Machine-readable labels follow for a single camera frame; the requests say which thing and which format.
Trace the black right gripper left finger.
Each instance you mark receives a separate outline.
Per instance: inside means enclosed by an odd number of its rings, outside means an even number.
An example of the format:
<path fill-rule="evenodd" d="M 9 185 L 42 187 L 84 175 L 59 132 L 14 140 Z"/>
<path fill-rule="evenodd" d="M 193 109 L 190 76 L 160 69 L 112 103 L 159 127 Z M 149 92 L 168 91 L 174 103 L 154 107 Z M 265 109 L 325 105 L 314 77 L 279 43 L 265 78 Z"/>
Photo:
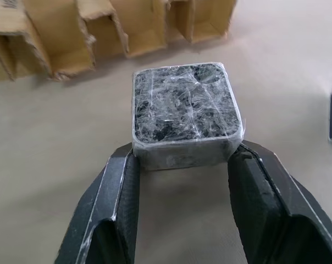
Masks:
<path fill-rule="evenodd" d="M 79 200 L 55 263 L 134 263 L 139 198 L 140 162 L 126 144 Z"/>

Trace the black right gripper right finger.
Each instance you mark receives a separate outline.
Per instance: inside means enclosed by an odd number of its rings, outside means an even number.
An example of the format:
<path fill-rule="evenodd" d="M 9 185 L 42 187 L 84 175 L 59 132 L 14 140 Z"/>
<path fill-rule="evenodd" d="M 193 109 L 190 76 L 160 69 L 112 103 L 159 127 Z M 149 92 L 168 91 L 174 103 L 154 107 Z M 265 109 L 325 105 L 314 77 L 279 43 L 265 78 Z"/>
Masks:
<path fill-rule="evenodd" d="M 274 152 L 243 141 L 228 176 L 248 263 L 332 263 L 331 219 Z"/>

